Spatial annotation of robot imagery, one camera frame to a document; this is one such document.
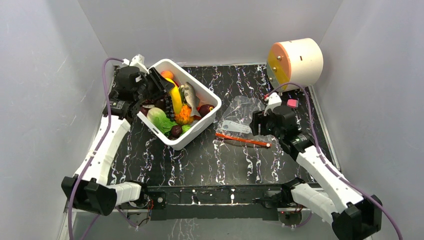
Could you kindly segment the yellow toy banana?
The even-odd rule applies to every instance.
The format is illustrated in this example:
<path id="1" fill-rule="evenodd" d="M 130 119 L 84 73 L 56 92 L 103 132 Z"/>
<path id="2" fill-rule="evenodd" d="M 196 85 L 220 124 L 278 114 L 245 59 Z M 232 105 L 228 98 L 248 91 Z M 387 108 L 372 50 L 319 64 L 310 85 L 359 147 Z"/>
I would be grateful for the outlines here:
<path id="1" fill-rule="evenodd" d="M 173 88 L 169 91 L 169 94 L 172 100 L 173 111 L 177 115 L 181 112 L 183 107 L 183 102 L 182 102 L 179 88 L 177 87 L 176 83 L 172 79 L 165 78 L 165 80 L 173 84 Z"/>

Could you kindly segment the dark blue toy grapes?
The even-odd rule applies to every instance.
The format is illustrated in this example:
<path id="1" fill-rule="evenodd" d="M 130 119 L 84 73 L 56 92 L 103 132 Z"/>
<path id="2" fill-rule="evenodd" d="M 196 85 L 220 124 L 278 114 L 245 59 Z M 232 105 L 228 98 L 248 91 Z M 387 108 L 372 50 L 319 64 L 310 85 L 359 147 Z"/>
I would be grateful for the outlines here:
<path id="1" fill-rule="evenodd" d="M 175 121 L 175 113 L 174 113 L 174 107 L 173 107 L 173 102 L 172 102 L 172 97 L 168 94 L 165 98 L 164 98 L 164 102 L 165 102 L 165 114 L 166 116 L 171 120 L 171 121 Z"/>

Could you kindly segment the grey toy fish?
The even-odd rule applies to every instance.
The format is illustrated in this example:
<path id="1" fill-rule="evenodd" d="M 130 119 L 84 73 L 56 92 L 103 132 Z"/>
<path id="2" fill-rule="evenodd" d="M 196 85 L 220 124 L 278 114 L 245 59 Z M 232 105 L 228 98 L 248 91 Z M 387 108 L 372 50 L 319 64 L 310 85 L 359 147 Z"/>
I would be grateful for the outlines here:
<path id="1" fill-rule="evenodd" d="M 183 94 L 184 94 L 184 99 L 187 105 L 191 108 L 190 116 L 201 117 L 200 113 L 197 110 L 197 107 L 200 101 L 198 100 L 198 97 L 196 96 L 196 91 L 194 87 L 189 82 L 184 83 Z"/>

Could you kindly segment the clear zip top bag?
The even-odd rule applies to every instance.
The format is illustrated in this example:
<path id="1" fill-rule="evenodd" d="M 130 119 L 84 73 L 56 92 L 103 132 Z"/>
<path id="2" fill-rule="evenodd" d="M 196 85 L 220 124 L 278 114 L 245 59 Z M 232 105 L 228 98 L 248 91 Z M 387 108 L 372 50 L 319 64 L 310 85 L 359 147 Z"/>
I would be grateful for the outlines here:
<path id="1" fill-rule="evenodd" d="M 250 128 L 253 112 L 264 109 L 257 98 L 236 96 L 218 121 L 215 136 L 233 146 L 271 148 L 272 136 L 253 135 Z"/>

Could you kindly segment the orange toy pineapple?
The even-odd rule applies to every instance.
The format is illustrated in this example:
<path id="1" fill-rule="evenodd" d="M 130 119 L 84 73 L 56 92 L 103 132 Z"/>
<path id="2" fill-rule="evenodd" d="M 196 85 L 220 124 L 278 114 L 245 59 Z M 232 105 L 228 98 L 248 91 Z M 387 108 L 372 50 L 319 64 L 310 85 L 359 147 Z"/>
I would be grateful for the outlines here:
<path id="1" fill-rule="evenodd" d="M 194 122 L 194 117 L 191 116 L 192 109 L 187 104 L 184 104 L 181 111 L 175 115 L 175 122 L 181 126 L 191 125 Z"/>

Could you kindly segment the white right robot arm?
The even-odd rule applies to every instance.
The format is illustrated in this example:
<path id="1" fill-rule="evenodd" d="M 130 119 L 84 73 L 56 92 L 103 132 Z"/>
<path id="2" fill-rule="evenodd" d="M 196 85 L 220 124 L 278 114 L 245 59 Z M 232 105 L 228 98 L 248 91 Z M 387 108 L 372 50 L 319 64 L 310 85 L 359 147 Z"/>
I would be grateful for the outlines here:
<path id="1" fill-rule="evenodd" d="M 282 184 L 281 192 L 266 201 L 307 207 L 330 224 L 340 240 L 364 240 L 381 230 L 382 210 L 376 206 L 380 199 L 375 195 L 367 198 L 347 184 L 332 163 L 318 153 L 320 148 L 308 133 L 298 129 L 296 116 L 289 107 L 254 111 L 249 126 L 255 136 L 276 137 L 284 153 L 306 169 L 324 190 L 320 193 L 296 177 Z"/>

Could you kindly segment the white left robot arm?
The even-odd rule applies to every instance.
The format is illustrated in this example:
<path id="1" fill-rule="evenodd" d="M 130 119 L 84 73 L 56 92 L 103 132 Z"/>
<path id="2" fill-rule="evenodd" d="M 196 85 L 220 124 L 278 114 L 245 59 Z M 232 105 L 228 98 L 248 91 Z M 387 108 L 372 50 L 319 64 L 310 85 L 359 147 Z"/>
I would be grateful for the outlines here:
<path id="1" fill-rule="evenodd" d="M 136 66 L 117 70 L 95 139 L 74 175 L 62 180 L 70 209 L 108 216 L 124 203 L 131 202 L 137 208 L 147 206 L 150 198 L 144 183 L 130 180 L 109 185 L 108 174 L 142 105 L 164 98 L 171 88 L 154 67 L 146 73 Z"/>

